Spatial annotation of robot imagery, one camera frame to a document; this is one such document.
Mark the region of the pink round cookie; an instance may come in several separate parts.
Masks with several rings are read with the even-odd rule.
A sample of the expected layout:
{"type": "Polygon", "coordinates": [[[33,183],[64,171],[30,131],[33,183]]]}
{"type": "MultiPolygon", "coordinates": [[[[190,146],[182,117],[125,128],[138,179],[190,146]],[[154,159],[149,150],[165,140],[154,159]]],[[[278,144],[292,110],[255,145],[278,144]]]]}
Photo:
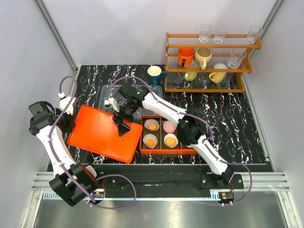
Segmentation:
{"type": "Polygon", "coordinates": [[[165,128],[164,128],[165,132],[167,133],[173,133],[175,131],[175,128],[173,125],[166,125],[165,128]]]}

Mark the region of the orange flower cookie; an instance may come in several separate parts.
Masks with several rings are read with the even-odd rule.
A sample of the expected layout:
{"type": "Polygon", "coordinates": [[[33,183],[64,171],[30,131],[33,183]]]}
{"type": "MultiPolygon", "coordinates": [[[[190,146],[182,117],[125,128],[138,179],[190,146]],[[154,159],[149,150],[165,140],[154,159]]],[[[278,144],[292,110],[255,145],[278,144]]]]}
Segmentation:
{"type": "Polygon", "coordinates": [[[157,131],[157,130],[159,129],[159,127],[158,127],[157,124],[151,123],[151,124],[148,125],[148,129],[149,129],[150,131],[157,131]]]}

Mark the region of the orange chocolate chip cookie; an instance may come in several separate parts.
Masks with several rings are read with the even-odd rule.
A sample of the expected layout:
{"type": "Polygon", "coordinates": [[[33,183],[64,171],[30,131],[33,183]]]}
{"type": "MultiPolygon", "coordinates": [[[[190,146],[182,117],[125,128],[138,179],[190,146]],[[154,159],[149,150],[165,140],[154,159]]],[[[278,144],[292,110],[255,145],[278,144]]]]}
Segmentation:
{"type": "Polygon", "coordinates": [[[148,138],[148,139],[146,140],[146,145],[147,145],[148,147],[153,147],[153,146],[155,145],[155,140],[152,139],[152,138],[148,138]]]}

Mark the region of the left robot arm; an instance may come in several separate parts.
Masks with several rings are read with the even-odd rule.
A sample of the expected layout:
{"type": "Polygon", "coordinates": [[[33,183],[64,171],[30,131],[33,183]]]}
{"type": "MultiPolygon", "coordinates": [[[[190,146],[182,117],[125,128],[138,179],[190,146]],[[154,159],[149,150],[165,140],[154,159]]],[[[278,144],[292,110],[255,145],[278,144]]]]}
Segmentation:
{"type": "Polygon", "coordinates": [[[69,206],[75,206],[85,198],[97,203],[93,192],[102,184],[103,177],[91,165],[75,162],[58,126],[62,115],[55,115],[48,102],[39,101],[28,108],[32,113],[29,132],[44,145],[53,167],[54,178],[49,182],[51,189],[69,206]]]}

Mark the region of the orange box lid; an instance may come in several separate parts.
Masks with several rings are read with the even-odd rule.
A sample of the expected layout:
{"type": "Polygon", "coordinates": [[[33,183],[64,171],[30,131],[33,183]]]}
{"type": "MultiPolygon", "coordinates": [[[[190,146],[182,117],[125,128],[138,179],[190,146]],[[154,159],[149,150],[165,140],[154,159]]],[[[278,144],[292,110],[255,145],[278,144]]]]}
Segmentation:
{"type": "Polygon", "coordinates": [[[102,110],[82,105],[75,120],[76,126],[67,143],[120,162],[130,163],[143,126],[124,121],[131,129],[123,136],[119,136],[118,127],[112,117],[112,114],[102,110]]]}

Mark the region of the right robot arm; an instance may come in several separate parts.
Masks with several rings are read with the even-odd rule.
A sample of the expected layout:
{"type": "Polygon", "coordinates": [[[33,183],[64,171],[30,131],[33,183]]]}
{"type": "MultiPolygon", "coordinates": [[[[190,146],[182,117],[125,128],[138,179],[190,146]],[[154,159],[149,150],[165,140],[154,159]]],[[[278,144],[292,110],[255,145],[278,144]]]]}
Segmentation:
{"type": "Polygon", "coordinates": [[[153,111],[177,127],[177,139],[184,145],[193,148],[208,164],[216,176],[216,184],[220,188],[227,188],[233,182],[235,172],[228,163],[210,145],[203,125],[206,121],[196,116],[195,110],[182,109],[170,104],[157,96],[148,86],[139,89],[124,84],[117,91],[124,101],[120,104],[115,98],[108,98],[104,104],[114,109],[113,121],[118,128],[118,135],[123,136],[131,130],[124,120],[133,122],[133,114],[139,108],[153,111]]]}

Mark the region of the yellow round cookie bottom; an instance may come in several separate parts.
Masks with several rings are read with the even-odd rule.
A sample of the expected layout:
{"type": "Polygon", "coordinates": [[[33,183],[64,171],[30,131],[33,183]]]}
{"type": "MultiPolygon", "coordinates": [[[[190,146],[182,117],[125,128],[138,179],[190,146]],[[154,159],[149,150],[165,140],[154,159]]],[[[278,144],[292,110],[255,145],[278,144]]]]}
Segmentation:
{"type": "Polygon", "coordinates": [[[166,139],[165,143],[168,147],[173,147],[175,145],[175,139],[172,137],[169,137],[166,139]]]}

